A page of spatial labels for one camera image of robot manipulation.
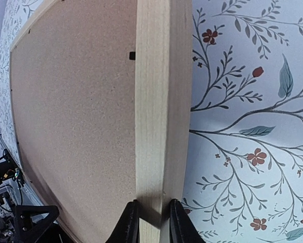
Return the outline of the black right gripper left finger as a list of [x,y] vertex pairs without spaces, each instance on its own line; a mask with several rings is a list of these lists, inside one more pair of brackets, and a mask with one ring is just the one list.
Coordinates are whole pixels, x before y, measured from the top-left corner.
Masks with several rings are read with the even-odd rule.
[[106,243],[139,243],[139,204],[135,199],[126,204]]

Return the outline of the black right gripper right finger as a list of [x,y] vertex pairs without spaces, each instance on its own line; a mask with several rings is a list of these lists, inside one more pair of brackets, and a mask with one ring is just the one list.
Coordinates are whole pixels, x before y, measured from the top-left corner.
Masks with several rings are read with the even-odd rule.
[[177,199],[170,201],[169,240],[171,243],[205,243]]

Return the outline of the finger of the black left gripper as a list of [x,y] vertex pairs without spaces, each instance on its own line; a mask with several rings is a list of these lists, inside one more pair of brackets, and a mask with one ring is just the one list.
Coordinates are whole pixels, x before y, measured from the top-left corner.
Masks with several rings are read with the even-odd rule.
[[[46,214],[39,223],[33,222],[33,217]],[[14,208],[15,242],[35,243],[50,228],[59,216],[57,206],[25,206]]]

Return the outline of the brown backing board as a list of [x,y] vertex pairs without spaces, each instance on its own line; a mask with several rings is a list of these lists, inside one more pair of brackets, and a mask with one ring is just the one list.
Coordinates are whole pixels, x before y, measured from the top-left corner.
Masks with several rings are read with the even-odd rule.
[[136,196],[136,1],[43,1],[10,47],[23,171],[75,242],[105,242]]

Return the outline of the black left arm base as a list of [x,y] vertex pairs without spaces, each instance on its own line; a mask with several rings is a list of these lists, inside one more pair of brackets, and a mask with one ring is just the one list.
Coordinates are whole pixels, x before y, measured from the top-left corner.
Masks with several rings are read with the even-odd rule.
[[18,167],[7,149],[3,150],[0,157],[0,186],[4,181],[12,179],[24,186],[24,177],[21,169]]

